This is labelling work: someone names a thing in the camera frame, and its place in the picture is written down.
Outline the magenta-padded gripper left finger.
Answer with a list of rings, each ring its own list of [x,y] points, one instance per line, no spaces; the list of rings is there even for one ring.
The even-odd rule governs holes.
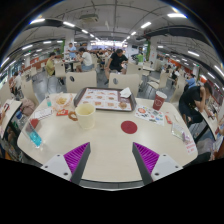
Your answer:
[[[66,154],[56,154],[42,169],[72,183],[79,184],[90,154],[90,143],[84,143]]]

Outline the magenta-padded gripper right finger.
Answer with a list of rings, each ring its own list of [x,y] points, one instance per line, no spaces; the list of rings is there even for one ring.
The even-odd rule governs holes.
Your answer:
[[[133,143],[132,152],[144,185],[182,169],[168,154],[158,154],[141,144]]]

